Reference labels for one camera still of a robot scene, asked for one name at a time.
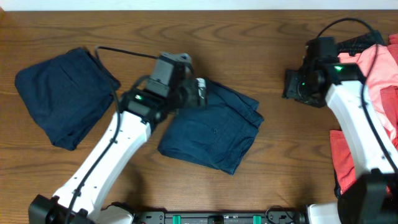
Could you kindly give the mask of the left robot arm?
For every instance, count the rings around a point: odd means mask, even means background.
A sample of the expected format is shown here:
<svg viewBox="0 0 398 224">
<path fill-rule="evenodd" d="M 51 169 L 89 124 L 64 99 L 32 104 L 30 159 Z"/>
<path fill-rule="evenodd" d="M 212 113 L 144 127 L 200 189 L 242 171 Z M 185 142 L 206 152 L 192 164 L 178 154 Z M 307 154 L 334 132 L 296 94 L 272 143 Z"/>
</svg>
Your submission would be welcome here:
<svg viewBox="0 0 398 224">
<path fill-rule="evenodd" d="M 74 175 L 52 198 L 38 195 L 28 209 L 29 223 L 134 223 L 135 214 L 120 203 L 103 207 L 104 200 L 137 150 L 168 113 L 207 103 L 204 78 L 186 79 L 175 89 L 148 79 L 121 97 L 121 110 Z"/>
</svg>

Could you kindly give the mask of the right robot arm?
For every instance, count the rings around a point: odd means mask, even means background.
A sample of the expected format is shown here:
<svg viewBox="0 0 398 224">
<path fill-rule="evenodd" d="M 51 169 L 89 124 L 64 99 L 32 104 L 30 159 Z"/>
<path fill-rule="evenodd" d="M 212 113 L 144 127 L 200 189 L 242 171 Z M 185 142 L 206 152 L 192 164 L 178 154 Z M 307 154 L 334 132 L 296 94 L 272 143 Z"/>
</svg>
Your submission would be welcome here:
<svg viewBox="0 0 398 224">
<path fill-rule="evenodd" d="M 337 202 L 308 206 L 308 222 L 397 223 L 397 149 L 377 117 L 358 65 L 315 60 L 286 70 L 282 96 L 329 107 L 353 158 L 355 183 Z"/>
</svg>

